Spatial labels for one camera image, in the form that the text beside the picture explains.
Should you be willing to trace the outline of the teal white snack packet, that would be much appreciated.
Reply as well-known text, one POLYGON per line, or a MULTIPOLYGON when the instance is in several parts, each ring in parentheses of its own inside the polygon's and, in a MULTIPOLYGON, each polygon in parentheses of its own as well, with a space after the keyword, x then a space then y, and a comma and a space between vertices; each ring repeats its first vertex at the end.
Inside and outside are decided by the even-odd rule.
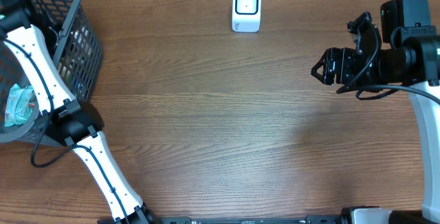
POLYGON ((35 107, 35 93, 32 85, 11 87, 5 109, 5 127, 25 124, 35 107))

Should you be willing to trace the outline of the blue Oreo cookie pack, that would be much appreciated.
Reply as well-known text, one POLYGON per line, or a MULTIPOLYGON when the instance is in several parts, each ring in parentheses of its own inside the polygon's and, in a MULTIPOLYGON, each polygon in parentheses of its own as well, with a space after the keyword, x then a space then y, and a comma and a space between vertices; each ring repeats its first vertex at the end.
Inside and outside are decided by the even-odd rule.
POLYGON ((68 82, 71 84, 73 91, 76 92, 76 95, 85 96, 85 70, 78 63, 74 63, 72 68, 68 71, 67 74, 68 82))

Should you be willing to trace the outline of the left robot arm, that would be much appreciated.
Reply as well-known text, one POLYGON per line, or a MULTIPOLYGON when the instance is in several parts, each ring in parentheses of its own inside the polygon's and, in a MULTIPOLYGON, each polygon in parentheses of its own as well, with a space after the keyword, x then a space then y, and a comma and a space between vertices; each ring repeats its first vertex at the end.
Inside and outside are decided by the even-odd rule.
POLYGON ((68 87, 54 57, 62 53, 65 29, 34 7, 33 0, 1 0, 1 42, 14 53, 29 80, 40 116, 40 138, 73 151, 97 183, 114 223, 159 223, 130 186, 113 158, 98 110, 68 87))

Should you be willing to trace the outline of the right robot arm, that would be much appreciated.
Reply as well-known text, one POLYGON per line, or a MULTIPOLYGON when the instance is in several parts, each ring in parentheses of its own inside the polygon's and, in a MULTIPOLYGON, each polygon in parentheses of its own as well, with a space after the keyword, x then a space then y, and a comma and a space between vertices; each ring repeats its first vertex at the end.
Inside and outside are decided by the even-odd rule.
POLYGON ((338 94, 358 100, 408 93, 417 121, 422 162, 420 210, 375 206, 343 208, 335 223, 439 222, 439 35, 431 23, 428 0, 390 0, 380 7, 381 27, 369 12, 347 22, 355 48, 327 49, 311 75, 324 85, 339 84, 338 94))

